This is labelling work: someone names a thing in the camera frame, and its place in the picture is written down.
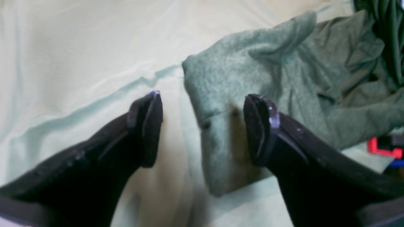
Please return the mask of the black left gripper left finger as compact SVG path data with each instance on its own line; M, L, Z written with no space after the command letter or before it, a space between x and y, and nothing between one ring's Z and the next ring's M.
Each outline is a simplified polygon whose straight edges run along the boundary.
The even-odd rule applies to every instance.
M156 162L163 123L159 91L134 101L92 137L1 187L2 227L109 227L139 168Z

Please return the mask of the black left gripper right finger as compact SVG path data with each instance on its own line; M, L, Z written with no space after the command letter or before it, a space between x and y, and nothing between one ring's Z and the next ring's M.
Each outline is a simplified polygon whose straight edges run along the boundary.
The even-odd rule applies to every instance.
M344 156L270 99L244 101L254 165L277 178L295 227L402 227L403 181Z

